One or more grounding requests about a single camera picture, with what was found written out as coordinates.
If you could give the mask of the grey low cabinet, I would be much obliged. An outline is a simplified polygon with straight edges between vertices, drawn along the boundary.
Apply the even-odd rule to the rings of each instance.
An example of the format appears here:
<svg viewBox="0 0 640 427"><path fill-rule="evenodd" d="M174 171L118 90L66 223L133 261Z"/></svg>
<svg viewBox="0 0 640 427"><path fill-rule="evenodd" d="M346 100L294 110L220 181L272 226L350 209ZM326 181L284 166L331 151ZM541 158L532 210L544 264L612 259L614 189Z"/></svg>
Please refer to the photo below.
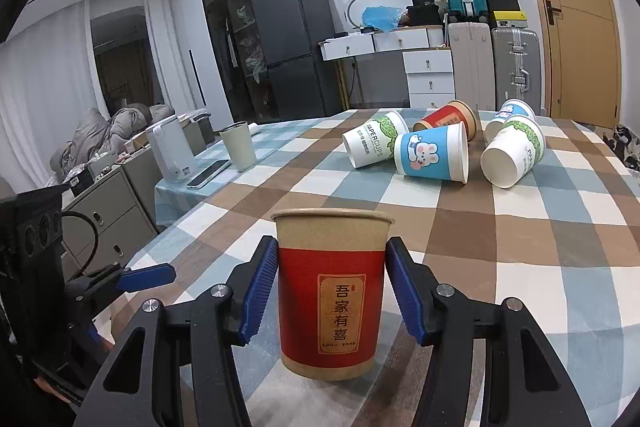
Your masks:
<svg viewBox="0 0 640 427"><path fill-rule="evenodd" d="M87 272L115 262L124 267L157 236L126 171L117 164L87 190L66 202L63 210L81 213L98 231L98 248ZM62 269L68 281L89 259L94 235L90 225L77 217L64 217L62 229Z"/></svg>

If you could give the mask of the checked tablecloth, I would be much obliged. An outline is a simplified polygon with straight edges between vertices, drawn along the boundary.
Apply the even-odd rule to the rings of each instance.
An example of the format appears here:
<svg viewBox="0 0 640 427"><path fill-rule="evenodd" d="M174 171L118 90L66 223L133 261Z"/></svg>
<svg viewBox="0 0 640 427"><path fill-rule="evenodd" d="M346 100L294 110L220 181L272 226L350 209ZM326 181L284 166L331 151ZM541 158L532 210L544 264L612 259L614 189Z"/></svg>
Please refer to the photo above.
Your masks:
<svg viewBox="0 0 640 427"><path fill-rule="evenodd" d="M141 249L131 268L170 262L175 283L126 295L111 307L120 335L145 299L198 297L227 280L276 235L269 219L290 208L361 208L395 219L392 234L439 281L472 299L521 299L570 374L593 426L611 426L639 389L639 180L591 130L538 117L542 161L509 190L480 171L482 132L470 144L467 184L404 178L393 161L354 169L343 133L372 116L349 110L303 124L276 124L272 154ZM410 426L431 350L402 324L385 281L373 369L320 383L280 361L277 288L259 333L234 357L254 426Z"/></svg>

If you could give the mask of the dark glass cabinet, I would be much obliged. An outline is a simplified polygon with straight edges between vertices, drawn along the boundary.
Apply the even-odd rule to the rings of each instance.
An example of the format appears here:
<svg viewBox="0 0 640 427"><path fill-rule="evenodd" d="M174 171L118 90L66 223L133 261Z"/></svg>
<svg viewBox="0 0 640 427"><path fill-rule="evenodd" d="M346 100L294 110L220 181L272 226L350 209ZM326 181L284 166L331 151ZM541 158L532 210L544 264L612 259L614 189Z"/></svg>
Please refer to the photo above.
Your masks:
<svg viewBox="0 0 640 427"><path fill-rule="evenodd" d="M219 75L234 120L268 124L279 113L252 0L202 0Z"/></svg>

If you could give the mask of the white drawer desk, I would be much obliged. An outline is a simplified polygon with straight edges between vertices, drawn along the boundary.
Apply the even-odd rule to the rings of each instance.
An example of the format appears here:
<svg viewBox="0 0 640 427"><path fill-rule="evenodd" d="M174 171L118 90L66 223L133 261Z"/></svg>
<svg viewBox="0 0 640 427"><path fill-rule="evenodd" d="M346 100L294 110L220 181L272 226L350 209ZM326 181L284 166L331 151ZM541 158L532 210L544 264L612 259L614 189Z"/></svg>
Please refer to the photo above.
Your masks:
<svg viewBox="0 0 640 427"><path fill-rule="evenodd" d="M438 25L352 32L320 43L350 107L439 108L456 97L454 64Z"/></svg>

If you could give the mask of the white kettle appliance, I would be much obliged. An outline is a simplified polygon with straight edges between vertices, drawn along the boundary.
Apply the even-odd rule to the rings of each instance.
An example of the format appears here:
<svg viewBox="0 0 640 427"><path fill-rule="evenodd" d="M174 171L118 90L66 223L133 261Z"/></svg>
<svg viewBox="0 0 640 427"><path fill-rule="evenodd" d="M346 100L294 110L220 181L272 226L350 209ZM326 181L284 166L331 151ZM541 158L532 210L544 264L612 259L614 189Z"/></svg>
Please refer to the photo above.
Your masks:
<svg viewBox="0 0 640 427"><path fill-rule="evenodd" d="M196 164L177 115L164 118L145 130L163 178L178 183L192 178Z"/></svg>

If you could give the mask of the black refrigerator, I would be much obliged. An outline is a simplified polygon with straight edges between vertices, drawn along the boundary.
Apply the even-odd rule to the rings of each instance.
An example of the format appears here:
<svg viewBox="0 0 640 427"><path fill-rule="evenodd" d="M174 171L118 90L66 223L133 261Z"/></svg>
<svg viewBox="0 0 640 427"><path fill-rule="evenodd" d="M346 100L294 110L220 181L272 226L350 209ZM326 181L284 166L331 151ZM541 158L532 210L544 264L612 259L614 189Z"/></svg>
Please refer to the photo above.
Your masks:
<svg viewBox="0 0 640 427"><path fill-rule="evenodd" d="M252 0L268 79L283 120L343 110L335 66L320 43L334 36L329 0Z"/></svg>

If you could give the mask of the beige suitcase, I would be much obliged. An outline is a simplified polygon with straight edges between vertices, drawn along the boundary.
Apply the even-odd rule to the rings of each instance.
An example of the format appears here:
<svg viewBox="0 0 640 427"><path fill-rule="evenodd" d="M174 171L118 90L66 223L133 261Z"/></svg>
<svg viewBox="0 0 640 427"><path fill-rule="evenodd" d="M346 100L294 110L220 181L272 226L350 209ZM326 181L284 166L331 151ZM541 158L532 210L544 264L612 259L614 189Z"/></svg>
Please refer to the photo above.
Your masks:
<svg viewBox="0 0 640 427"><path fill-rule="evenodd" d="M496 109L491 32L484 23L453 23L448 36L456 97L474 110Z"/></svg>

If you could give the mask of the white green paper cup left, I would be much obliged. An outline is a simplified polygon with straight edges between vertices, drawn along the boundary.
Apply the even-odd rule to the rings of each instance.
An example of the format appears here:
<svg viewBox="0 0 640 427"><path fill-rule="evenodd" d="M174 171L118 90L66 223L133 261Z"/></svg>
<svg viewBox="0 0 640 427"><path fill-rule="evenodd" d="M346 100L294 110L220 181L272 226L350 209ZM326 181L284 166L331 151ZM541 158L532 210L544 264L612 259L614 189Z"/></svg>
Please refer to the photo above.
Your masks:
<svg viewBox="0 0 640 427"><path fill-rule="evenodd" d="M370 118L343 134L343 144L352 167L359 169L392 159L396 140L409 129L396 110Z"/></svg>

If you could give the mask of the blue rabbit paper cup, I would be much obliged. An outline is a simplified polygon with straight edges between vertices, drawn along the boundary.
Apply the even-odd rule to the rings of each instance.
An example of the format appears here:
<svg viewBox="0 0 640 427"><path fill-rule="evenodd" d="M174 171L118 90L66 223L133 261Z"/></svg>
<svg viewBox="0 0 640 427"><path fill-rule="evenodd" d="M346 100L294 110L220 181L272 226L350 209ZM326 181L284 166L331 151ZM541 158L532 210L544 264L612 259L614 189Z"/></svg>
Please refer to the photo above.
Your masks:
<svg viewBox="0 0 640 427"><path fill-rule="evenodd" d="M394 161L401 176L440 181L469 181L469 143L462 122L399 135Z"/></svg>

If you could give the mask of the wooden door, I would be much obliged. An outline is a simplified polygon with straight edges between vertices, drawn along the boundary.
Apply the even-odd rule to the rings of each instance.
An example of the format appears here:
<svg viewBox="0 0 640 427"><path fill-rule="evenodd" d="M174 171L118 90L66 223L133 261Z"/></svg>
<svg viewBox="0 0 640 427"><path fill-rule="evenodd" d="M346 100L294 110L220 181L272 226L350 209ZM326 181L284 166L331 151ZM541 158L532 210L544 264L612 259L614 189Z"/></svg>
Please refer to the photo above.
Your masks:
<svg viewBox="0 0 640 427"><path fill-rule="evenodd" d="M537 0L537 6L548 114L614 127L620 119L620 37L613 0Z"/></svg>

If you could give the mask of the silver suitcase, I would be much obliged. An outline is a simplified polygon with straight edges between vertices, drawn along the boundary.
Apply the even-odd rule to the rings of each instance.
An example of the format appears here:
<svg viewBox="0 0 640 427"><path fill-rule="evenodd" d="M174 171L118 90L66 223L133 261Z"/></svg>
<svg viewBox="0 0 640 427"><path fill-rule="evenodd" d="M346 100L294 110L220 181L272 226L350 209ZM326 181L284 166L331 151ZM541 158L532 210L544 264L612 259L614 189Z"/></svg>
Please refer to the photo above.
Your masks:
<svg viewBox="0 0 640 427"><path fill-rule="evenodd" d="M536 32L528 28L494 28L491 38L497 106L500 107L509 98L518 98L539 115L542 80Z"/></svg>

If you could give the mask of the blue plastic bag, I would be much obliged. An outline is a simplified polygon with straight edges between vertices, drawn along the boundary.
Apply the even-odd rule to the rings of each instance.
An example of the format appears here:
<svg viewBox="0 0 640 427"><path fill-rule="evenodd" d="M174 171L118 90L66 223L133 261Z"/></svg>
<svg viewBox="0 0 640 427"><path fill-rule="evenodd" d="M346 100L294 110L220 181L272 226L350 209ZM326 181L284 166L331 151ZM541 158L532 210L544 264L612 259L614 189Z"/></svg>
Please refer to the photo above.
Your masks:
<svg viewBox="0 0 640 427"><path fill-rule="evenodd" d="M361 21L363 26L387 32L398 27L402 14L403 9L393 6L367 6L361 14Z"/></svg>

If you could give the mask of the blue white paper cup rear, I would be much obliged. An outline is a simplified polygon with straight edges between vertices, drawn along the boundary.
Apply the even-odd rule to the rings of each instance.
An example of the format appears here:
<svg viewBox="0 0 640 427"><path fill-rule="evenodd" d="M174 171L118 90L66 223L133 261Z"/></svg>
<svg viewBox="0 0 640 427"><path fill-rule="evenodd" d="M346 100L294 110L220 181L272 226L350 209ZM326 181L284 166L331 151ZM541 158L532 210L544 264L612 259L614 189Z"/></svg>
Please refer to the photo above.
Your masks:
<svg viewBox="0 0 640 427"><path fill-rule="evenodd" d="M486 143L490 143L497 133L503 128L506 121L512 116L526 116L535 118L534 110L524 101L518 98L509 98L498 110L497 114L491 118L484 129Z"/></svg>

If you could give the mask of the red and kraft paper cup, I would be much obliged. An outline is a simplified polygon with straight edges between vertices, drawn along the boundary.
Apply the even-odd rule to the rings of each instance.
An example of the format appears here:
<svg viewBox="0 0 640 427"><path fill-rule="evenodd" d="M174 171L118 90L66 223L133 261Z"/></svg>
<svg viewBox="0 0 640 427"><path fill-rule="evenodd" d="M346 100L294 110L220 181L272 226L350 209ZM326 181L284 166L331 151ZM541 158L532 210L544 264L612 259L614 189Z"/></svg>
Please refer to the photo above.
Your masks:
<svg viewBox="0 0 640 427"><path fill-rule="evenodd" d="M362 376L374 364L394 219L381 211L304 208L277 211L272 220L283 365L317 381Z"/></svg>

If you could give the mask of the stacked shoe boxes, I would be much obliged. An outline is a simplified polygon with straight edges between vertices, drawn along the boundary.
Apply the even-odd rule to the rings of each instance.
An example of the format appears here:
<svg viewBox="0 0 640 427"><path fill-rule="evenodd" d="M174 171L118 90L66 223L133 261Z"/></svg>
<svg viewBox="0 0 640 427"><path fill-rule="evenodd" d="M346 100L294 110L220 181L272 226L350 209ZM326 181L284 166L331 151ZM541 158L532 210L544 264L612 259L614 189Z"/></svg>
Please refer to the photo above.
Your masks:
<svg viewBox="0 0 640 427"><path fill-rule="evenodd" d="M527 28L528 19L518 0L486 0L491 28Z"/></svg>

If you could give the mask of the white green paper cup right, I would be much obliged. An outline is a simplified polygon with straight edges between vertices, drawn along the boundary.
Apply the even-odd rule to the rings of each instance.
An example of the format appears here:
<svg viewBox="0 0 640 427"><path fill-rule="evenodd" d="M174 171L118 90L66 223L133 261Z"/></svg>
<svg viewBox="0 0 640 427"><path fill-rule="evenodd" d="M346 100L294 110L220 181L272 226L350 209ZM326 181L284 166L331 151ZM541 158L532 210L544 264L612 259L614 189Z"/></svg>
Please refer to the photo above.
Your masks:
<svg viewBox="0 0 640 427"><path fill-rule="evenodd" d="M515 115L480 156L480 168L485 178L496 187L517 184L544 157L546 139L539 124L527 116Z"/></svg>

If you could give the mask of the white smartphone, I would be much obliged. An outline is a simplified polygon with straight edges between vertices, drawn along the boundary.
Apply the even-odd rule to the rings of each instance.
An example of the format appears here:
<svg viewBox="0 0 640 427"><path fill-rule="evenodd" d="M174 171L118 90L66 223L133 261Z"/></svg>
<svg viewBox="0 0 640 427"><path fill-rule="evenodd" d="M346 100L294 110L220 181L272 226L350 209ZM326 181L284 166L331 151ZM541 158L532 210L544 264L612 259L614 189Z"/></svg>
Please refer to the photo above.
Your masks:
<svg viewBox="0 0 640 427"><path fill-rule="evenodd" d="M194 176L194 178L186 184L186 187L190 188L190 190L198 190L206 185L210 180L216 178L219 173L224 172L224 170L226 170L230 165L231 161L229 159L216 160L197 176Z"/></svg>

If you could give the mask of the white green paper cup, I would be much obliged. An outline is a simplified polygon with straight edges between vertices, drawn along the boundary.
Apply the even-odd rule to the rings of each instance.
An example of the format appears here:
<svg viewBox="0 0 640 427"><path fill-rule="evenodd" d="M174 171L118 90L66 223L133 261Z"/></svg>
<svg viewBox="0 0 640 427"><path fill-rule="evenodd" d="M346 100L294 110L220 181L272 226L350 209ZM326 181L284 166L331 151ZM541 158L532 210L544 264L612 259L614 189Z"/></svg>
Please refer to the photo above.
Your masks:
<svg viewBox="0 0 640 427"><path fill-rule="evenodd" d="M480 168L485 178L496 187L517 184L544 157L546 139L539 124L527 116L515 115L480 156Z"/></svg>
<svg viewBox="0 0 640 427"><path fill-rule="evenodd" d="M396 140L409 129L396 110L370 118L343 134L343 144L352 167L359 169L392 159Z"/></svg>

